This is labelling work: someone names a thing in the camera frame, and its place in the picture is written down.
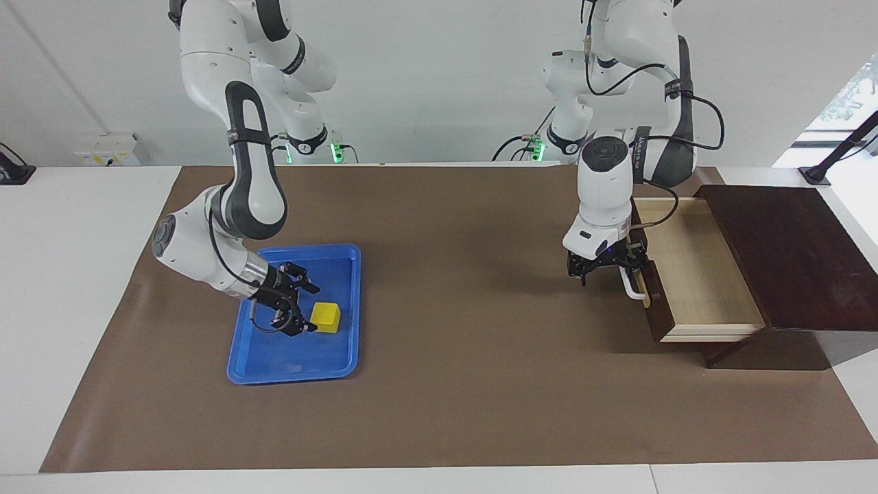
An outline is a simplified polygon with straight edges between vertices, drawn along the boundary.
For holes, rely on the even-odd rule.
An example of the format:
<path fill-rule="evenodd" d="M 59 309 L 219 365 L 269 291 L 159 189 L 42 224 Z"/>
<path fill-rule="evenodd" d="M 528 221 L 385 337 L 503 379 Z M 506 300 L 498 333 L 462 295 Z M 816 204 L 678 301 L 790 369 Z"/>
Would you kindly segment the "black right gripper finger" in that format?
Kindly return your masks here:
<path fill-rule="evenodd" d="M 294 314 L 279 314 L 273 319 L 273 331 L 295 337 L 305 332 L 316 332 L 318 326 Z"/>
<path fill-rule="evenodd" d="M 311 279 L 308 276 L 308 271 L 305 267 L 296 265 L 292 262 L 287 262 L 287 275 L 292 280 L 292 288 L 302 289 L 310 294 L 320 293 L 320 288 L 311 282 Z"/>

